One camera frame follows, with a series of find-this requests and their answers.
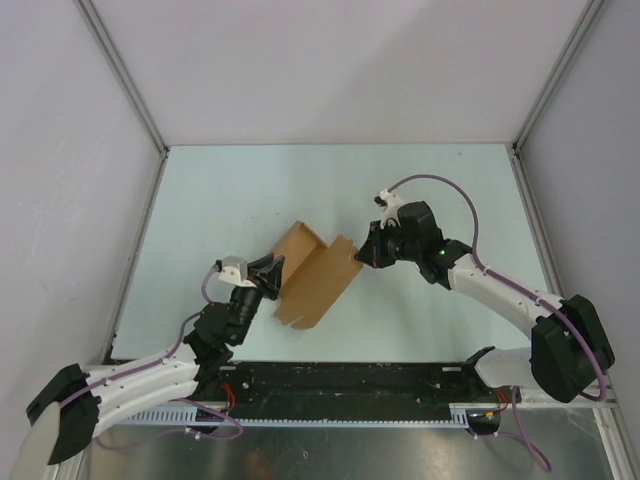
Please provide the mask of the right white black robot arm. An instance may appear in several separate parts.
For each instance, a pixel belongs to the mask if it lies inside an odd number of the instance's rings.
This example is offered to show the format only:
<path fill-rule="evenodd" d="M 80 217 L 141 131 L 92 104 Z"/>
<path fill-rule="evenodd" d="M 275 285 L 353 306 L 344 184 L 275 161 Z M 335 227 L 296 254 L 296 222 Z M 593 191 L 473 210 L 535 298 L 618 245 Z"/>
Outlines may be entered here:
<path fill-rule="evenodd" d="M 472 357 L 474 368 L 461 376 L 469 399 L 484 401 L 497 387 L 525 386 L 569 403 L 593 382 L 602 382 L 615 355 L 590 300 L 531 291 L 478 266 L 470 246 L 443 236 L 423 201 L 405 203 L 386 192 L 374 201 L 382 214 L 369 225 L 356 255 L 359 262 L 374 269 L 411 262 L 428 283 L 476 300 L 530 342 L 517 349 L 487 347 Z"/>

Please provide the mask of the brown cardboard box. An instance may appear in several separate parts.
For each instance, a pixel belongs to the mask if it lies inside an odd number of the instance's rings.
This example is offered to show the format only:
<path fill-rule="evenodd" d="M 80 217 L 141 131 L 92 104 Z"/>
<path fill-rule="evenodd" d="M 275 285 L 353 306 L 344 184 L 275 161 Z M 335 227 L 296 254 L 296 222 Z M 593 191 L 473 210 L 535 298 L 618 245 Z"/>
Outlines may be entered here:
<path fill-rule="evenodd" d="M 274 317 L 297 330 L 315 327 L 362 270 L 354 242 L 338 235 L 327 244 L 297 221 L 273 248 L 285 258 Z"/>

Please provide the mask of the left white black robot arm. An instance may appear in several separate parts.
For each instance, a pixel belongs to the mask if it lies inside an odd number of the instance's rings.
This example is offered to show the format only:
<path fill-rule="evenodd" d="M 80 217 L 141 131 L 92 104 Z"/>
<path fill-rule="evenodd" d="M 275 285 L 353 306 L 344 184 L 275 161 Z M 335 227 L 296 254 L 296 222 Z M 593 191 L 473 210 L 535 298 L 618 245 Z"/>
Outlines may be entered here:
<path fill-rule="evenodd" d="M 207 400 L 221 387 L 221 369 L 243 343 L 263 300 L 280 296 L 285 258 L 269 253 L 247 262 L 228 256 L 211 271 L 232 285 L 226 302 L 207 301 L 181 328 L 167 350 L 103 370 L 68 365 L 42 388 L 26 408 L 36 423 L 52 404 L 59 407 L 59 429 L 47 465 L 62 463 L 84 450 L 111 426 L 169 401 Z"/>

